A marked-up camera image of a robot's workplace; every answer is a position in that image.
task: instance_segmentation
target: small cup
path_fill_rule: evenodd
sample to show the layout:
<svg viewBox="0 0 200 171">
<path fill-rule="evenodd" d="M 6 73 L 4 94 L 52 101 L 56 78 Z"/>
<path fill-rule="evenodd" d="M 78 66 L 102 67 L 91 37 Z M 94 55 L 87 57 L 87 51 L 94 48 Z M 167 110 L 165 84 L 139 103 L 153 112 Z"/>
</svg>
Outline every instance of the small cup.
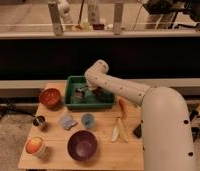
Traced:
<svg viewBox="0 0 200 171">
<path fill-rule="evenodd" d="M 33 119 L 33 125 L 38 127 L 40 130 L 43 130 L 46 126 L 45 117 L 40 115 Z"/>
<path fill-rule="evenodd" d="M 43 139 L 40 137 L 29 139 L 26 143 L 25 149 L 28 154 L 34 155 L 40 159 L 44 159 L 47 156 L 46 146 Z"/>
<path fill-rule="evenodd" d="M 81 122 L 86 129 L 91 129 L 94 126 L 94 116 L 90 113 L 84 114 L 81 118 Z"/>
</svg>

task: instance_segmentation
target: black panel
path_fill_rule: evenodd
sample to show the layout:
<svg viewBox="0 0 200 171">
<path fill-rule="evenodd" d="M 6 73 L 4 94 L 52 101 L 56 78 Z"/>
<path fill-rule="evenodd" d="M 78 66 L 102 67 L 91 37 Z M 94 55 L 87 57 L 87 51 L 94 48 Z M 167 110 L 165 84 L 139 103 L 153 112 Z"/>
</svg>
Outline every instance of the black panel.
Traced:
<svg viewBox="0 0 200 171">
<path fill-rule="evenodd" d="M 200 37 L 0 40 L 0 80 L 66 79 L 97 59 L 122 78 L 200 77 Z"/>
</svg>

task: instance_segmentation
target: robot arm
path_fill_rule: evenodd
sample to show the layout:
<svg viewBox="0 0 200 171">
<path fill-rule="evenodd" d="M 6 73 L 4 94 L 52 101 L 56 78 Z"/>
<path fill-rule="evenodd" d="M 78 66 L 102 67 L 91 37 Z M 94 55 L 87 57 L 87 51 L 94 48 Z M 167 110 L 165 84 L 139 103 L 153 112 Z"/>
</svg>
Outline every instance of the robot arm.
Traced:
<svg viewBox="0 0 200 171">
<path fill-rule="evenodd" d="M 102 87 L 141 106 L 145 171 L 195 171 L 188 109 L 183 97 L 168 87 L 153 88 L 106 75 L 98 60 L 86 72 L 90 90 Z"/>
<path fill-rule="evenodd" d="M 58 10 L 65 24 L 73 23 L 70 16 L 70 5 L 67 0 L 58 0 Z"/>
</svg>

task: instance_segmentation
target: green tray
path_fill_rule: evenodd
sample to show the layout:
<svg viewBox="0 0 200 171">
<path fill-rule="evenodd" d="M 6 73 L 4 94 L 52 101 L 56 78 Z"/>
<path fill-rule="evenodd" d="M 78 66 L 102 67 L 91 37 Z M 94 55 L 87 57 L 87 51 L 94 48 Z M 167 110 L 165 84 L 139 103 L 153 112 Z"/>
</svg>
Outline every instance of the green tray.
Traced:
<svg viewBox="0 0 200 171">
<path fill-rule="evenodd" d="M 115 96 L 113 93 L 104 90 L 105 99 L 103 102 L 99 101 L 95 95 L 87 90 L 85 98 L 80 100 L 74 96 L 76 88 L 86 86 L 86 80 L 84 76 L 69 76 L 65 91 L 64 103 L 70 110 L 74 109 L 106 109 L 111 108 L 115 102 Z"/>
</svg>

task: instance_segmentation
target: white cylinder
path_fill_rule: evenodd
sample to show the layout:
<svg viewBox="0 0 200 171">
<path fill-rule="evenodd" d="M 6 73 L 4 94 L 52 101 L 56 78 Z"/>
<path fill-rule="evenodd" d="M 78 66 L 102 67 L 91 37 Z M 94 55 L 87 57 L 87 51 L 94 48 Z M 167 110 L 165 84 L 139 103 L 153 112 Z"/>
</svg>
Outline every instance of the white cylinder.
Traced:
<svg viewBox="0 0 200 171">
<path fill-rule="evenodd" d="M 175 90 L 158 87 L 142 103 L 146 171 L 195 171 L 195 153 L 187 104 Z"/>
<path fill-rule="evenodd" d="M 98 0 L 88 0 L 88 22 L 90 25 L 100 23 L 100 14 L 99 14 L 99 1 Z"/>
</svg>

